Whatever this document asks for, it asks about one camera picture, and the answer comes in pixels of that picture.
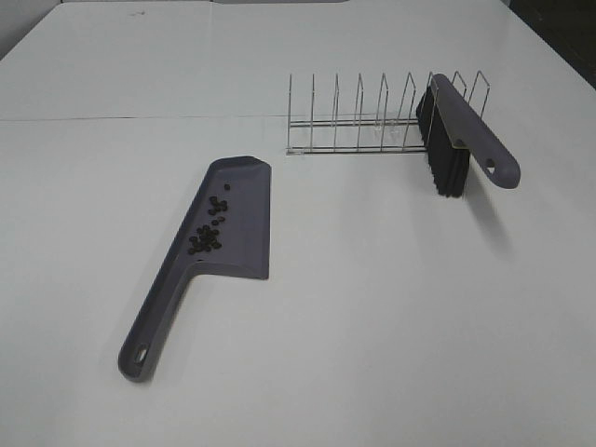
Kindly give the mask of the pile of coffee beans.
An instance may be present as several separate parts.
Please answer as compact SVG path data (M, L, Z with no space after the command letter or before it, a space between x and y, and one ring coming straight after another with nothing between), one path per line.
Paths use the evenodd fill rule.
M226 199L210 196L208 199L207 220L199 224L187 238L189 246L188 255L209 253L223 247L220 226L225 222L225 213L228 211Z

